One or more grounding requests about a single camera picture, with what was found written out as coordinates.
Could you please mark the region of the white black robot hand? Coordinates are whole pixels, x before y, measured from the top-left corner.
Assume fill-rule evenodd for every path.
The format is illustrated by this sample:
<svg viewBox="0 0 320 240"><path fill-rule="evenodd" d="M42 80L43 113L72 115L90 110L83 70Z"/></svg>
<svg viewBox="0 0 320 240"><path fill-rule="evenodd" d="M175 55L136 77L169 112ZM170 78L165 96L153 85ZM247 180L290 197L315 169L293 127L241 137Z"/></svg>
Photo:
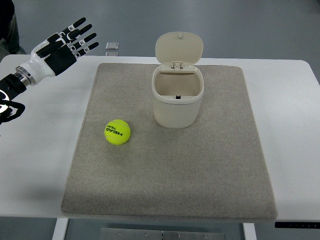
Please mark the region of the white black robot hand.
<svg viewBox="0 0 320 240"><path fill-rule="evenodd" d="M21 63L14 74L26 87L34 86L46 77L55 77L72 66L80 57L87 54L99 43L92 42L97 34L81 38L92 28L91 24L79 29L86 21L82 17L61 32L56 32L37 45L30 59Z"/></svg>

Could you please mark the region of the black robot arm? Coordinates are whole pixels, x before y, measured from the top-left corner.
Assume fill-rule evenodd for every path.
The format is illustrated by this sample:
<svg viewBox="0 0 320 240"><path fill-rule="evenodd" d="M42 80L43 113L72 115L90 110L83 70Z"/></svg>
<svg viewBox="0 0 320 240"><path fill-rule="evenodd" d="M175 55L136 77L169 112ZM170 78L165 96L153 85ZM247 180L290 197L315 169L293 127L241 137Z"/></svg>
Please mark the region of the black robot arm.
<svg viewBox="0 0 320 240"><path fill-rule="evenodd" d="M18 72L9 74L0 81L0 123L10 122L22 115L26 107L14 99L25 92L25 78Z"/></svg>

